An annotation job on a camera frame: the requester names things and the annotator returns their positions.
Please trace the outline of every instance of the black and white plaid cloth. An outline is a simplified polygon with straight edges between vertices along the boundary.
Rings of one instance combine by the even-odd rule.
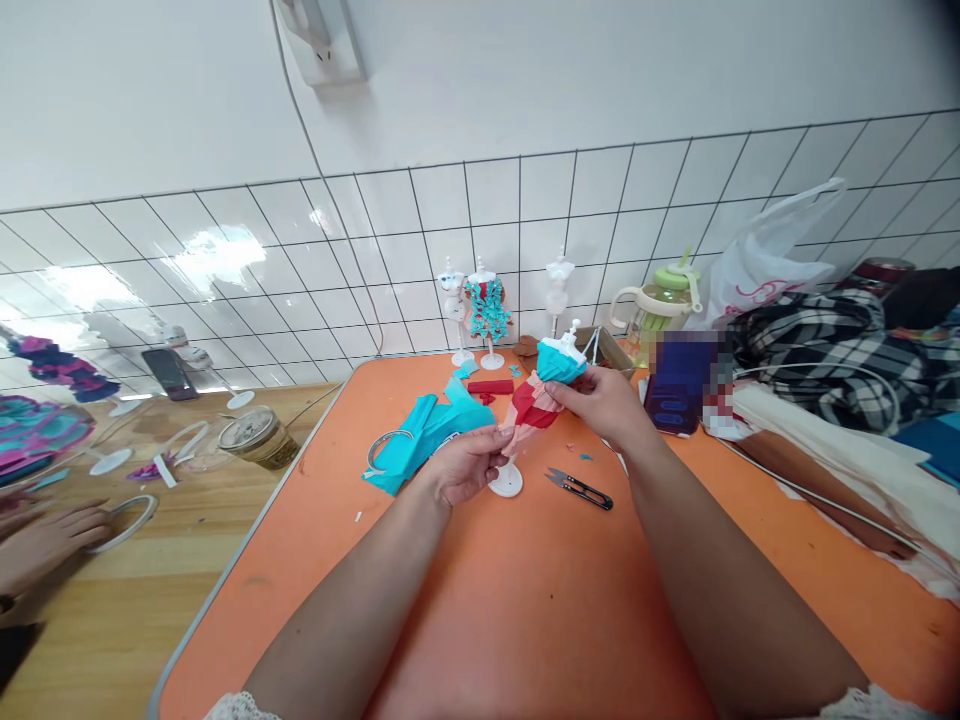
[[[906,340],[884,330],[880,301],[863,290],[822,295],[785,293],[774,304],[734,320],[734,358],[744,368],[822,363],[820,367],[760,370],[752,375],[781,398],[835,425],[882,433],[893,402],[872,370],[900,401],[900,427],[960,410],[960,339]]]

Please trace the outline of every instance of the white plastic bag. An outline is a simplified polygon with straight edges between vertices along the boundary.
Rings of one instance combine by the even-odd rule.
[[[796,262],[786,255],[840,202],[846,187],[846,180],[831,178],[771,205],[741,228],[700,281],[703,310],[687,319],[684,330],[720,330],[785,292],[809,290],[825,280],[833,265]]]

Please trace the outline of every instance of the white base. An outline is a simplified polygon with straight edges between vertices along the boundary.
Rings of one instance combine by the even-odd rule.
[[[128,412],[133,412],[143,403],[143,400],[121,400],[115,405],[113,410],[107,413],[108,417],[122,417]]]
[[[457,350],[453,354],[453,357],[450,358],[450,362],[452,362],[457,367],[460,367],[467,360],[472,360],[472,359],[473,359],[473,353],[470,352],[469,350]]]
[[[500,475],[488,487],[500,497],[516,497],[523,490],[523,475],[511,461],[500,468]]]
[[[496,370],[497,368],[502,368],[503,363],[506,360],[503,359],[503,355],[497,355],[496,353],[486,353],[482,358],[480,358],[480,366],[484,370]]]
[[[237,393],[227,401],[227,407],[231,410],[239,410],[253,400],[254,395],[256,393],[253,390],[244,390],[242,393]]]
[[[118,467],[123,465],[127,460],[130,459],[130,456],[133,455],[133,450],[130,448],[124,448],[123,450],[117,450],[112,452],[109,455],[106,455],[90,468],[91,475],[106,475],[108,472],[113,472]]]

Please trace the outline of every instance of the smartphone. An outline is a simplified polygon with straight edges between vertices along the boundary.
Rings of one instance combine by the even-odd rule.
[[[180,356],[173,350],[157,348],[144,350],[140,357],[150,367],[163,391],[171,400],[193,400],[197,397],[197,388],[183,369]]]

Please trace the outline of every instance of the scissors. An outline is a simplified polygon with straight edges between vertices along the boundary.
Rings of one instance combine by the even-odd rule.
[[[567,475],[562,470],[557,470],[556,468],[547,468],[547,470],[550,472],[544,473],[544,477],[546,477],[547,480],[552,482],[557,487],[562,487],[564,490],[569,490],[574,495],[579,495],[584,500],[589,500],[594,505],[602,507],[604,510],[610,510],[613,507],[613,499],[608,495],[604,495],[599,490],[595,490],[589,485],[585,485],[575,477]]]

